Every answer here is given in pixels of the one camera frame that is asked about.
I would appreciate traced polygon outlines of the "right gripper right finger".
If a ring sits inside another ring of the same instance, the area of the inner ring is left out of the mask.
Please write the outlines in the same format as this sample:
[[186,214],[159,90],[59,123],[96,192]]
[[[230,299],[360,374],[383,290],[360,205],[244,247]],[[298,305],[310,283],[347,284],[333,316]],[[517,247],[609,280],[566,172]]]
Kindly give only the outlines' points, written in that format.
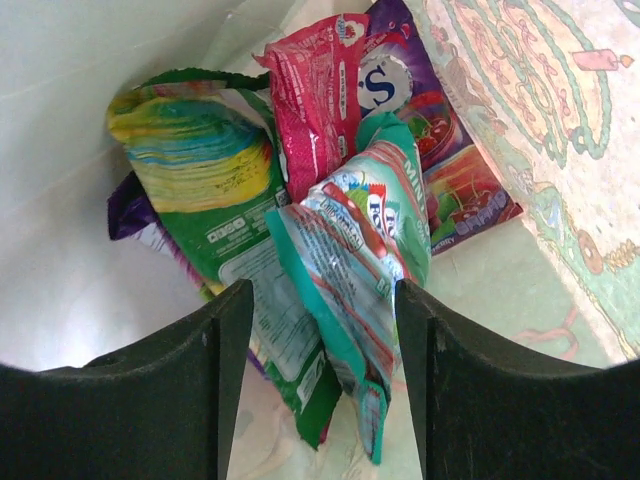
[[635,479],[639,364],[606,369],[519,345],[409,281],[396,321],[426,479]]

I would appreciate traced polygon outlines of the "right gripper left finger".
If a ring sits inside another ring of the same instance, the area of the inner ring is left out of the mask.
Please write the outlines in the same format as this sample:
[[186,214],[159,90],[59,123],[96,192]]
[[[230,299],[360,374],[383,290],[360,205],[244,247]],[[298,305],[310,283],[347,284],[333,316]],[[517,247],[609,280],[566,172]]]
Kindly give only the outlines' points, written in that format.
[[252,317],[240,280],[84,367],[3,367],[2,477],[225,478]]

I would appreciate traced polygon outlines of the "green paper gift bag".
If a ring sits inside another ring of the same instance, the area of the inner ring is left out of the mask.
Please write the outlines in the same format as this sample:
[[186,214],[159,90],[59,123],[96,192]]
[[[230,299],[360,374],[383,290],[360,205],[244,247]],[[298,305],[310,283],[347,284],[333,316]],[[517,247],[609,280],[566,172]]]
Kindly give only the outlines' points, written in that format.
[[[81,368],[200,305],[178,265],[112,242],[127,172],[105,111],[172,67],[244,69],[345,1],[1,5],[1,370]],[[414,1],[424,44],[523,216],[435,260],[430,291],[524,347],[639,364],[639,69],[579,71],[574,47],[639,53],[632,3]]]

